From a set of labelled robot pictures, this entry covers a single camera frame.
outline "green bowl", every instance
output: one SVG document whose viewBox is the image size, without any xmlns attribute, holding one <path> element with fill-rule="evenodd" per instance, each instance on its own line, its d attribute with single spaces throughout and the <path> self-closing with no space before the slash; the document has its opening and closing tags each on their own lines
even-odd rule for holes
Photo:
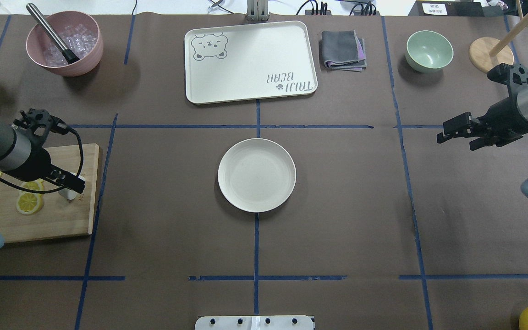
<svg viewBox="0 0 528 330">
<path fill-rule="evenodd" d="M 422 73 L 443 69 L 453 59 L 453 47 L 444 36 L 434 31 L 417 31 L 407 40 L 405 58 L 409 65 Z"/>
</svg>

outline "metal handle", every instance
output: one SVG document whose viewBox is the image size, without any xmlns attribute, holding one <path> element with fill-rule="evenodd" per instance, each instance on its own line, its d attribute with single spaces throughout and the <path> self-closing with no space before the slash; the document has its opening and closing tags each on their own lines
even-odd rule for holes
<svg viewBox="0 0 528 330">
<path fill-rule="evenodd" d="M 42 13 L 36 7 L 35 4 L 27 4 L 26 9 L 28 12 L 31 13 L 32 17 L 38 22 L 38 24 L 44 29 L 46 34 L 50 37 L 52 42 L 58 47 L 61 52 L 68 49 L 65 42 L 62 40 L 62 38 L 56 33 L 56 31 L 50 26 L 46 18 L 42 16 Z"/>
</svg>

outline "wooden cutting board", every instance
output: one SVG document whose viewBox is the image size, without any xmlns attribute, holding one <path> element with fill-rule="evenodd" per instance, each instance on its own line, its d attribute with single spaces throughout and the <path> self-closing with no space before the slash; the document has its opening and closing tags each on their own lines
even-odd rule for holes
<svg viewBox="0 0 528 330">
<path fill-rule="evenodd" d="M 78 146 L 52 147 L 46 150 L 57 167 L 71 172 L 79 169 Z M 82 236 L 93 232 L 100 150 L 97 144 L 84 144 L 82 150 L 84 163 L 81 176 L 86 180 L 85 190 L 72 201 L 58 192 L 44 194 L 42 209 L 31 215 L 23 215 L 16 209 L 20 191 L 0 182 L 0 232 L 6 243 Z M 2 178 L 18 185 L 23 183 L 5 174 Z M 44 181 L 45 190 L 54 188 L 56 186 Z"/>
</svg>

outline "ice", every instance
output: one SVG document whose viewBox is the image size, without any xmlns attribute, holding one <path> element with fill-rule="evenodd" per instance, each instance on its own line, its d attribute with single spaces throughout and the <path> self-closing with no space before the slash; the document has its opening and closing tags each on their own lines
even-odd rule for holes
<svg viewBox="0 0 528 330">
<path fill-rule="evenodd" d="M 68 25 L 64 31 L 59 32 L 60 37 L 79 59 L 84 58 L 93 50 L 97 42 L 97 36 L 84 25 L 79 24 L 76 27 Z M 44 51 L 44 59 L 47 66 L 63 66 L 67 62 L 58 48 L 50 42 L 48 48 Z"/>
</svg>

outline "gray towel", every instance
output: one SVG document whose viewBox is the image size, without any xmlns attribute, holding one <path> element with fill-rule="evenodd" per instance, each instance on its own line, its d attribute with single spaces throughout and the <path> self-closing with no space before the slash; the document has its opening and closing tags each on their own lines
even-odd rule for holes
<svg viewBox="0 0 528 330">
<path fill-rule="evenodd" d="M 356 31 L 323 31 L 321 58 L 329 69 L 362 71 L 367 66 L 364 39 Z"/>
</svg>

